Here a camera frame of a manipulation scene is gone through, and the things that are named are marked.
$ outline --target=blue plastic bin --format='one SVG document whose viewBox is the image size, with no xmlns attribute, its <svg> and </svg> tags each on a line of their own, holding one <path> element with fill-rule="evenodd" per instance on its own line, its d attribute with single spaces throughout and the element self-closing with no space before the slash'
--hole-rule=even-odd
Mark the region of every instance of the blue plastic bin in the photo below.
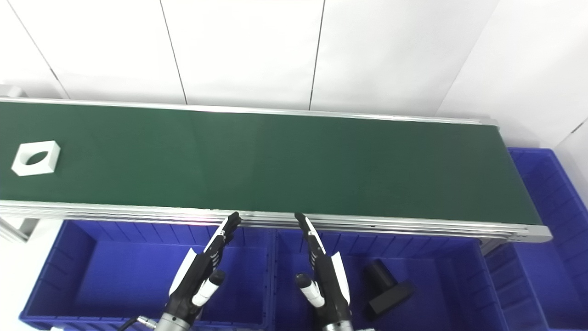
<svg viewBox="0 0 588 331">
<path fill-rule="evenodd" d="M 552 150 L 510 153 L 553 240 L 487 257 L 510 331 L 588 330 L 588 212 Z"/>
<path fill-rule="evenodd" d="M 21 320 L 37 329 L 107 331 L 131 316 L 158 319 L 184 255 L 190 247 L 202 251 L 214 230 L 65 221 Z M 274 239 L 267 230 L 237 229 L 219 266 L 227 278 L 205 306 L 198 330 L 269 328 Z"/>
<path fill-rule="evenodd" d="M 342 255 L 356 329 L 507 330 L 477 240 L 331 232 L 321 238 L 329 254 Z M 310 305 L 294 283 L 296 273 L 312 274 L 307 244 L 295 230 L 277 231 L 276 243 L 275 329 L 312 330 Z M 368 323 L 362 311 L 375 294 L 362 270 L 377 258 L 398 281 L 410 279 L 416 290 L 396 309 Z"/>
</svg>

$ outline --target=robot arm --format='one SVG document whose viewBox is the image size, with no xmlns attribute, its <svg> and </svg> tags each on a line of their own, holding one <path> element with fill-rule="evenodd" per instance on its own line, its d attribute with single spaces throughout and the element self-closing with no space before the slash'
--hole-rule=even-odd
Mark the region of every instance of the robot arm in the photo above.
<svg viewBox="0 0 588 331">
<path fill-rule="evenodd" d="M 217 267 L 225 246 L 233 239 L 233 232 L 240 223 L 239 213 L 234 212 L 218 227 L 204 251 L 193 258 L 181 282 L 170 294 L 159 322 L 139 316 L 129 320 L 119 331 L 125 330 L 133 322 L 155 331 L 188 331 L 202 312 L 204 304 L 225 279 L 225 273 Z"/>
<path fill-rule="evenodd" d="M 308 243 L 309 260 L 314 270 L 309 275 L 296 275 L 296 284 L 315 308 L 315 329 L 322 331 L 353 331 L 349 310 L 349 286 L 339 252 L 328 256 L 314 226 L 302 213 L 295 214 Z"/>
</svg>

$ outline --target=white wall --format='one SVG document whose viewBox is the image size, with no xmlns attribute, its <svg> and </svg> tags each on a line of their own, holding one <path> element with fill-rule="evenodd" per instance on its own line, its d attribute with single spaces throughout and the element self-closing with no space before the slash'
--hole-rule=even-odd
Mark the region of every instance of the white wall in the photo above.
<svg viewBox="0 0 588 331">
<path fill-rule="evenodd" d="M 66 98 L 6 0 L 0 0 L 0 31 L 0 84 L 17 85 L 29 97 Z"/>
<path fill-rule="evenodd" d="M 322 0 L 163 0 L 189 104 L 307 110 Z"/>
<path fill-rule="evenodd" d="M 554 150 L 584 204 L 588 206 L 588 118 Z"/>
<path fill-rule="evenodd" d="M 311 110 L 432 116 L 498 0 L 327 0 Z"/>
<path fill-rule="evenodd" d="M 159 0 L 9 0 L 72 99 L 184 103 Z"/>
<path fill-rule="evenodd" d="M 588 2 L 501 0 L 438 116 L 498 120 L 510 145 L 555 147 L 588 117 Z"/>
</svg>

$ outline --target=white block with hole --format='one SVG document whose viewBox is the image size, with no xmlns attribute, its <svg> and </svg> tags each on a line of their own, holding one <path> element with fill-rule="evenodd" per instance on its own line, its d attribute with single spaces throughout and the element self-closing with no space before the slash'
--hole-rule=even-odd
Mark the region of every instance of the white block with hole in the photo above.
<svg viewBox="0 0 588 331">
<path fill-rule="evenodd" d="M 12 163 L 12 171 L 19 176 L 53 173 L 60 150 L 59 145 L 54 140 L 21 144 Z M 34 164 L 27 164 L 33 155 L 43 152 L 47 152 L 43 160 Z"/>
</svg>

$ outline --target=cable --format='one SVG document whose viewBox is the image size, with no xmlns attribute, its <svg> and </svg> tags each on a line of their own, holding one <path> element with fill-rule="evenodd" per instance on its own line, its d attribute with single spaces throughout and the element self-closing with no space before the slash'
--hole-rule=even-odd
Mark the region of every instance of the cable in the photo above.
<svg viewBox="0 0 588 331">
<path fill-rule="evenodd" d="M 137 322 L 137 318 L 139 318 L 139 316 L 129 319 L 123 325 L 121 325 L 121 327 L 119 327 L 117 331 L 125 331 L 127 327 L 130 327 L 135 322 Z"/>
</svg>

